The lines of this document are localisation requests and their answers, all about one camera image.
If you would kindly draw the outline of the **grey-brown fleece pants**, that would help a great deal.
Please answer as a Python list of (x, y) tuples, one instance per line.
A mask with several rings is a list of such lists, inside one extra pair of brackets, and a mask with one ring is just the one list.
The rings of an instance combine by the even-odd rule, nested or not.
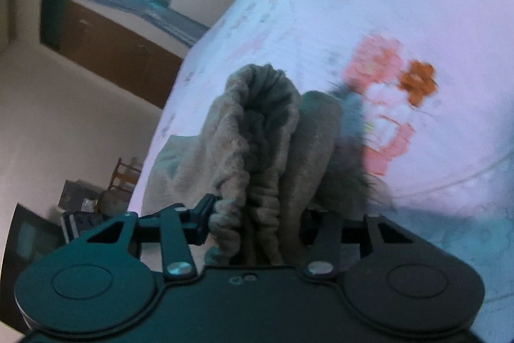
[(359, 97), (300, 93), (284, 72), (249, 64), (226, 81), (201, 131), (171, 136), (147, 178), (141, 212), (218, 198), (200, 258), (210, 265), (300, 264), (301, 215), (358, 219), (391, 208), (388, 186), (363, 166)]

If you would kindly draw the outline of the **wooden chair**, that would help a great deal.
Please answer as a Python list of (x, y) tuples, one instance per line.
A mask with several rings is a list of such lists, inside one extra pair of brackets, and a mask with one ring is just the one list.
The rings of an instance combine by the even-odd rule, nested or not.
[(135, 190), (140, 175), (140, 168), (129, 165), (125, 163), (122, 158), (118, 158), (106, 189), (108, 191), (123, 192), (131, 195)]

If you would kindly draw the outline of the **dark cabinet with clutter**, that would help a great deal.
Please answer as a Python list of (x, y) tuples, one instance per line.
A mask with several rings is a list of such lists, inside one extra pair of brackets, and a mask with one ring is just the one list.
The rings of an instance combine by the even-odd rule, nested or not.
[(128, 185), (102, 188), (81, 179), (66, 180), (58, 202), (65, 242), (126, 212), (132, 192)]

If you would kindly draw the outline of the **brown wooden door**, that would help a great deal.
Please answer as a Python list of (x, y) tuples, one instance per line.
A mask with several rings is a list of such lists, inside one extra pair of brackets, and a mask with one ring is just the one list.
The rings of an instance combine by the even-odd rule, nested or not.
[(40, 42), (97, 76), (159, 108), (182, 59), (71, 0), (41, 0)]

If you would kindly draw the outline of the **pink floral bed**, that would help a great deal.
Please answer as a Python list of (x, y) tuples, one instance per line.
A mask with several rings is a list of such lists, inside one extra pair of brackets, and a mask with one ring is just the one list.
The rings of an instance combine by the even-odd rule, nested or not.
[(188, 52), (144, 173), (246, 64), (339, 99), (338, 147), (374, 207), (472, 265), (474, 332), (512, 341), (513, 0), (236, 0)]

